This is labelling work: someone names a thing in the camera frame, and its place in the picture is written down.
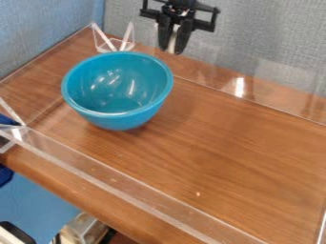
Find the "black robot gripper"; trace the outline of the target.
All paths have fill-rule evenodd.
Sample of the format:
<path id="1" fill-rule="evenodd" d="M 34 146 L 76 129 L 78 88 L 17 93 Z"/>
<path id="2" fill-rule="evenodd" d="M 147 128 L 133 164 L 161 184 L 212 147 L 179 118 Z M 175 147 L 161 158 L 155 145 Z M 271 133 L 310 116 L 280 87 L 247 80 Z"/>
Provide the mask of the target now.
<path id="1" fill-rule="evenodd" d="M 157 24 L 157 43 L 160 50 L 165 50 L 173 32 L 173 25 L 179 25 L 176 30 L 175 54 L 181 54 L 191 32 L 193 30 L 215 31 L 215 22 L 220 10 L 205 5 L 200 0 L 153 0 L 161 3 L 159 10 L 148 7 L 148 0 L 143 0 L 140 15 L 153 19 Z M 211 14 L 208 21 L 196 18 L 196 12 L 203 11 Z"/>

